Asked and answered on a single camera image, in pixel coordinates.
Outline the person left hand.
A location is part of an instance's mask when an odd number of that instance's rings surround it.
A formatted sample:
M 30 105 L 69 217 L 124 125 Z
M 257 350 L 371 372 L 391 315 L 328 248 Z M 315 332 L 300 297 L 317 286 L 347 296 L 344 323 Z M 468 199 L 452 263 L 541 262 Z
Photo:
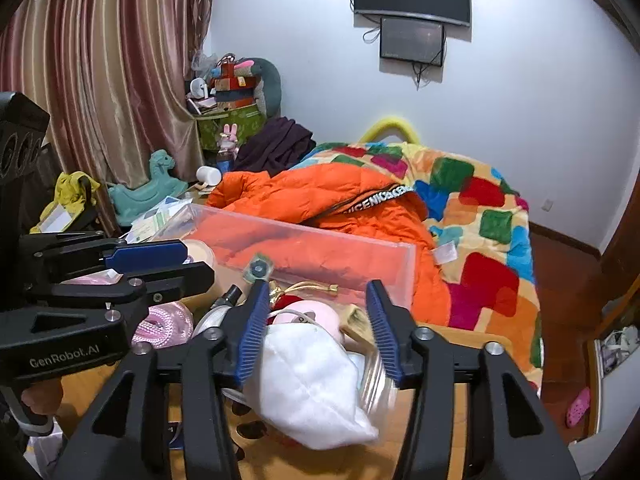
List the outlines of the person left hand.
M 52 378 L 26 388 L 22 392 L 21 400 L 33 413 L 51 416 L 60 407 L 63 394 L 61 379 Z

